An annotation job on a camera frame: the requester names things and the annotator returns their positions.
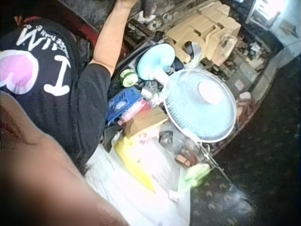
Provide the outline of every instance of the clutter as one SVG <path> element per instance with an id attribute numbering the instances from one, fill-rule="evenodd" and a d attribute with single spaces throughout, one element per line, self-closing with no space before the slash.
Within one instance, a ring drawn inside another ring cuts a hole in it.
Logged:
<path id="1" fill-rule="evenodd" d="M 134 144 L 127 137 L 121 137 L 114 145 L 114 149 L 124 162 L 127 170 L 145 187 L 155 191 L 152 176 L 139 163 L 139 157 L 134 152 Z"/>
<path id="2" fill-rule="evenodd" d="M 165 73 L 173 64 L 174 49 L 168 44 L 159 44 L 149 49 L 140 59 L 137 71 L 141 79 L 156 79 L 165 84 L 169 76 Z"/>
<path id="3" fill-rule="evenodd" d="M 186 167 L 190 167 L 191 163 L 188 159 L 186 159 L 184 156 L 178 154 L 175 156 L 175 160 L 183 165 L 185 165 Z"/>
<path id="4" fill-rule="evenodd" d="M 154 81 L 146 81 L 141 90 L 141 95 L 147 99 L 151 99 L 155 93 L 158 92 L 158 83 Z"/>
<path id="5" fill-rule="evenodd" d="M 124 87 L 128 88 L 138 82 L 138 75 L 132 69 L 126 69 L 121 74 L 121 83 Z"/>
<path id="6" fill-rule="evenodd" d="M 293 25 L 289 21 L 283 19 L 280 24 L 280 28 L 284 30 L 287 34 L 291 34 L 295 38 L 299 38 L 299 35 L 297 33 L 297 26 Z"/>
<path id="7" fill-rule="evenodd" d="M 249 92 L 240 94 L 236 103 L 238 108 L 238 126 L 240 127 L 254 112 L 256 104 Z"/>
<path id="8" fill-rule="evenodd" d="M 114 149 L 127 170 L 146 188 L 154 191 L 156 181 L 167 192 L 178 190 L 180 166 L 156 140 L 143 145 L 136 138 L 120 137 Z"/>
<path id="9" fill-rule="evenodd" d="M 192 187 L 197 187 L 202 183 L 202 179 L 207 176 L 211 171 L 209 164 L 200 163 L 190 167 L 184 178 L 179 181 L 178 195 L 181 197 L 185 192 Z"/>
<path id="10" fill-rule="evenodd" d="M 188 181 L 191 186 L 196 187 L 199 185 L 199 181 L 208 175 L 208 173 L 211 171 L 209 164 L 198 164 L 193 167 L 190 167 L 185 175 L 184 180 Z"/>
<path id="11" fill-rule="evenodd" d="M 126 110 L 142 98 L 142 95 L 135 87 L 126 88 L 119 92 L 111 100 L 109 100 L 106 117 L 107 123 L 109 125 L 113 123 Z"/>
<path id="12" fill-rule="evenodd" d="M 154 107 L 136 114 L 126 125 L 127 138 L 136 137 L 151 128 L 156 128 L 164 123 L 168 117 L 160 107 Z"/>
<path id="13" fill-rule="evenodd" d="M 118 121 L 118 125 L 122 125 L 123 123 L 131 120 L 138 112 L 141 111 L 143 107 L 147 105 L 147 102 L 143 99 L 138 100 L 131 106 L 127 111 L 125 111 Z"/>
<path id="14" fill-rule="evenodd" d="M 236 82 L 235 82 L 235 87 L 239 90 L 239 91 L 242 91 L 243 88 L 245 87 L 244 83 L 238 79 Z"/>

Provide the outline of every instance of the light blue fan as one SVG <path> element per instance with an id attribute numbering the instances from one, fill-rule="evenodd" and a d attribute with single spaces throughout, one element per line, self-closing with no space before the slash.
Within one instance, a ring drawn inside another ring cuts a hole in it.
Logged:
<path id="1" fill-rule="evenodd" d="M 137 71 L 143 80 L 164 85 L 165 109 L 175 126 L 196 142 L 225 139 L 236 122 L 236 102 L 227 86 L 213 74 L 184 69 L 168 76 L 175 58 L 168 44 L 154 46 L 141 58 Z"/>
<path id="2" fill-rule="evenodd" d="M 228 87 L 213 74 L 184 69 L 165 84 L 165 109 L 185 135 L 198 142 L 225 139 L 236 122 L 236 102 Z"/>
<path id="3" fill-rule="evenodd" d="M 143 80 L 156 79 L 165 85 L 169 76 L 165 73 L 173 64 L 174 48 L 168 44 L 160 44 L 148 50 L 140 59 L 137 72 Z"/>

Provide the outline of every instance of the cardboard box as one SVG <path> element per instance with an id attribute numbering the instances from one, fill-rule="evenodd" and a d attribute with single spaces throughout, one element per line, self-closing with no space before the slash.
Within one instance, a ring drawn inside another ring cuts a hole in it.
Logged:
<path id="1" fill-rule="evenodd" d="M 125 133 L 127 138 L 138 136 L 148 129 L 158 127 L 168 117 L 160 107 L 154 107 L 146 111 L 139 112 L 129 122 L 127 122 Z"/>
<path id="2" fill-rule="evenodd" d="M 221 5 L 221 6 L 217 7 L 216 10 L 222 12 L 226 16 L 229 16 L 230 6 Z"/>
<path id="3" fill-rule="evenodd" d="M 206 49 L 206 57 L 208 60 L 212 60 L 214 53 L 216 49 L 218 48 L 218 45 L 222 42 L 222 39 L 225 38 L 225 36 L 229 36 L 229 31 L 226 28 L 223 28 L 213 34 L 211 34 L 208 42 L 208 46 Z"/>
<path id="4" fill-rule="evenodd" d="M 227 28 L 228 30 L 231 31 L 231 35 L 237 37 L 239 30 L 241 28 L 241 25 L 236 22 L 235 19 L 231 17 L 227 17 L 224 20 L 221 20 L 219 22 L 223 27 Z"/>

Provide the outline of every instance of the beige plastic part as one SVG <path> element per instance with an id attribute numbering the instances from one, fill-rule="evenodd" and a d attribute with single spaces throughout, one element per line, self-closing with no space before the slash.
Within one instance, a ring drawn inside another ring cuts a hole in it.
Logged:
<path id="1" fill-rule="evenodd" d="M 241 24 L 237 23 L 235 19 L 232 17 L 227 17 L 224 20 L 221 20 L 219 23 L 228 30 L 231 30 L 232 36 L 238 36 Z"/>
<path id="2" fill-rule="evenodd" d="M 230 6 L 221 5 L 221 6 L 217 7 L 216 10 L 222 12 L 226 16 L 229 16 Z"/>
<path id="3" fill-rule="evenodd" d="M 222 47 L 222 43 L 220 43 L 216 48 L 216 51 L 212 58 L 212 62 L 217 66 L 221 66 L 226 61 L 226 59 L 230 56 L 237 41 L 238 39 L 236 37 L 230 37 L 225 47 Z"/>

